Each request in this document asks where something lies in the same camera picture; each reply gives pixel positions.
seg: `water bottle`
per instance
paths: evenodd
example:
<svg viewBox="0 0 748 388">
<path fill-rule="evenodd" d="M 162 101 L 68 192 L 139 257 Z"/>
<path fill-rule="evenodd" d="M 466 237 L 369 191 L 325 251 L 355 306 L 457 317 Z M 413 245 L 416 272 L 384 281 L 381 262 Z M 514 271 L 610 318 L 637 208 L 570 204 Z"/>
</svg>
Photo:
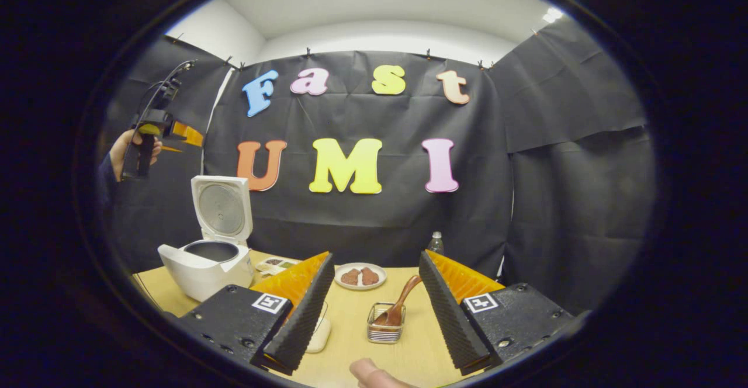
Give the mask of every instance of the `water bottle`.
<svg viewBox="0 0 748 388">
<path fill-rule="evenodd" d="M 431 242 L 428 242 L 427 249 L 429 251 L 434 251 L 438 254 L 444 255 L 444 242 L 441 241 L 441 232 L 435 231 L 431 235 Z"/>
</svg>

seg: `white rice cooker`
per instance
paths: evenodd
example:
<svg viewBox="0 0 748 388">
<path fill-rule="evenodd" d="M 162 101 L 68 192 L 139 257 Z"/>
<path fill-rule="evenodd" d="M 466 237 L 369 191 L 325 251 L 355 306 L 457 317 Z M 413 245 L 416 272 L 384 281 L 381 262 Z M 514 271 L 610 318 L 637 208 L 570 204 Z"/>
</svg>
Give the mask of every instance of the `white rice cooker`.
<svg viewBox="0 0 748 388">
<path fill-rule="evenodd" d="M 203 239 L 181 248 L 158 247 L 171 277 L 186 295 L 200 302 L 229 284 L 249 287 L 254 268 L 247 247 L 252 233 L 247 179 L 195 176 L 192 202 Z"/>
</svg>

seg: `wooden table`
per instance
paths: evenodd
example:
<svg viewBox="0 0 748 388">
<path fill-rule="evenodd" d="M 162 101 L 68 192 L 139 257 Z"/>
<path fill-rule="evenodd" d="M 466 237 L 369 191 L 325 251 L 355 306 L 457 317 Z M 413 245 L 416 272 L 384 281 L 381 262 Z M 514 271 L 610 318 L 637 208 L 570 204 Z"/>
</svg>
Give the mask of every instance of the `wooden table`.
<svg viewBox="0 0 748 388">
<path fill-rule="evenodd" d="M 251 250 L 249 255 L 252 264 L 270 257 L 256 250 Z M 356 359 L 369 357 L 394 377 L 421 388 L 464 379 L 452 364 L 423 284 L 417 285 L 406 300 L 406 326 L 400 342 L 385 345 L 368 341 L 366 319 L 369 309 L 376 302 L 397 300 L 406 281 L 418 274 L 416 266 L 385 268 L 385 271 L 385 283 L 372 290 L 344 289 L 333 282 L 325 299 L 328 303 L 326 318 L 332 325 L 325 349 L 305 354 L 299 369 L 291 377 L 271 372 L 311 386 L 355 387 L 358 382 L 348 371 L 348 365 Z M 263 279 L 256 272 L 252 284 Z M 164 266 L 138 273 L 136 280 L 162 309 L 176 316 L 183 316 L 199 304 L 179 289 Z"/>
</svg>

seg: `human hand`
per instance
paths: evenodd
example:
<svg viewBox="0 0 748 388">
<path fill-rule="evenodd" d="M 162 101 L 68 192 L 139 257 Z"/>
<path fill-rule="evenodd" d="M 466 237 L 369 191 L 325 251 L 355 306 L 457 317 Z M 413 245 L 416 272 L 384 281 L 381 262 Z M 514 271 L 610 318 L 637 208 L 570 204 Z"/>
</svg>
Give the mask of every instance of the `human hand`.
<svg viewBox="0 0 748 388">
<path fill-rule="evenodd" d="M 126 132 L 123 132 L 109 150 L 109 159 L 112 162 L 112 169 L 115 170 L 115 178 L 117 179 L 117 182 L 122 181 L 122 169 L 125 166 L 125 151 L 127 150 L 127 144 L 130 142 L 130 139 L 133 138 L 134 132 L 136 131 L 126 130 Z M 143 138 L 141 137 L 141 134 L 136 133 L 133 138 L 133 144 L 139 146 L 142 142 Z M 164 143 L 158 141 L 158 138 L 155 138 L 153 141 L 153 151 L 150 153 L 150 164 L 155 164 L 157 161 L 156 157 L 158 156 L 158 153 L 161 152 L 161 146 L 163 145 Z"/>
<path fill-rule="evenodd" d="M 358 379 L 359 388 L 413 388 L 376 367 L 369 358 L 358 359 L 351 363 L 348 370 Z"/>
</svg>

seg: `letter m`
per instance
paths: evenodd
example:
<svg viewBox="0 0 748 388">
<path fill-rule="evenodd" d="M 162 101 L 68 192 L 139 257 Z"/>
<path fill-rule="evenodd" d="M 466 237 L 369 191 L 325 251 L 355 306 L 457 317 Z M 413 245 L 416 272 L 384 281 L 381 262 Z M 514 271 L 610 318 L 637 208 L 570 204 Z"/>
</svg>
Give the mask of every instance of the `letter m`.
<svg viewBox="0 0 748 388">
<path fill-rule="evenodd" d="M 358 140 L 347 158 L 334 138 L 321 138 L 312 146 L 317 150 L 317 167 L 314 181 L 309 190 L 315 193 L 328 193 L 332 184 L 328 181 L 328 171 L 332 175 L 337 190 L 342 192 L 348 186 L 353 174 L 356 178 L 351 183 L 353 193 L 380 193 L 382 186 L 377 182 L 377 153 L 382 148 L 382 141 L 374 138 Z"/>
</svg>

